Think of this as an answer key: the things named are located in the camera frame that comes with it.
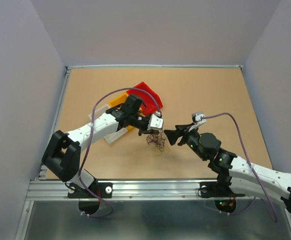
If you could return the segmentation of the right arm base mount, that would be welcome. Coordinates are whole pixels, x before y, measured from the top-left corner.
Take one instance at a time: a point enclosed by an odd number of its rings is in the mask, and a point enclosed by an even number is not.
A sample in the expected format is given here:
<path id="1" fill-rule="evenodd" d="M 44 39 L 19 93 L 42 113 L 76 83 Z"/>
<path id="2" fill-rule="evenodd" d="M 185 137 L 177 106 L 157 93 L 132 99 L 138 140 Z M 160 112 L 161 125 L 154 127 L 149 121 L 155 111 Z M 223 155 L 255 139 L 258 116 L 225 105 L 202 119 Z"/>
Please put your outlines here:
<path id="1" fill-rule="evenodd" d="M 217 210 L 228 215 L 236 210 L 237 195 L 230 189 L 230 176 L 218 175 L 216 181 L 207 181 L 199 184 L 197 195 L 201 198 L 223 198 L 215 200 Z"/>

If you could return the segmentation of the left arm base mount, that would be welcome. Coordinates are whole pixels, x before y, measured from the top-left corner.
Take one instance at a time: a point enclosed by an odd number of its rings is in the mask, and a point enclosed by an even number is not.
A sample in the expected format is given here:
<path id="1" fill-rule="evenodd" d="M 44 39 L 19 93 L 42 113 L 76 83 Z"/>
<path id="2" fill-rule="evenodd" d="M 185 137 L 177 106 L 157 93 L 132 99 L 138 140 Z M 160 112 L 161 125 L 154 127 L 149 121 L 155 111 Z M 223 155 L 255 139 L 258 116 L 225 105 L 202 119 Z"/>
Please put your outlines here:
<path id="1" fill-rule="evenodd" d="M 84 169 L 64 184 L 68 189 L 69 198 L 87 199 L 78 203 L 82 216 L 105 218 L 114 212 L 114 206 L 106 200 L 112 196 L 112 183 L 99 185 L 98 179 Z"/>

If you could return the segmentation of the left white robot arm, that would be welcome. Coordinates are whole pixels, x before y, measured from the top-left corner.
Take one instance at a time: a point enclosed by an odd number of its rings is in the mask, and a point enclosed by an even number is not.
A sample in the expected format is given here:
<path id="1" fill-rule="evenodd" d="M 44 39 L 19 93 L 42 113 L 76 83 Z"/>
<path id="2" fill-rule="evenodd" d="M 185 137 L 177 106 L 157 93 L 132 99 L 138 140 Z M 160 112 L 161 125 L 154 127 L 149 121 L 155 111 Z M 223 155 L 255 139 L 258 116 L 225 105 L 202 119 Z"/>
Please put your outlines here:
<path id="1" fill-rule="evenodd" d="M 93 118 L 91 123 L 66 133 L 61 130 L 54 132 L 43 154 L 42 164 L 62 182 L 72 182 L 79 186 L 85 197 L 92 197 L 97 191 L 97 180 L 80 168 L 81 153 L 88 151 L 91 144 L 128 126 L 139 129 L 139 135 L 158 134 L 163 128 L 162 114 L 156 111 L 143 116 L 139 113 L 142 104 L 143 100 L 132 94 L 125 102 Z"/>

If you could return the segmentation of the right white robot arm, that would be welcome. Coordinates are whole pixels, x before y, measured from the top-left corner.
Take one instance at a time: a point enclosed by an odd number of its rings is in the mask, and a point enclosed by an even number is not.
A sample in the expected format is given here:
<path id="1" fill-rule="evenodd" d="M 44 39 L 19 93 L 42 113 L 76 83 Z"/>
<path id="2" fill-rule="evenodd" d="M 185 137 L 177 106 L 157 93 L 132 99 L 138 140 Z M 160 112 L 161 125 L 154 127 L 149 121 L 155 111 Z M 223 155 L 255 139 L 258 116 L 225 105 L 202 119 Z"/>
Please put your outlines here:
<path id="1" fill-rule="evenodd" d="M 250 163 L 221 147 L 221 141 L 210 132 L 198 133 L 191 125 L 177 125 L 164 130 L 171 145 L 187 145 L 208 167 L 218 174 L 216 191 L 270 200 L 291 214 L 291 173 L 280 172 Z"/>

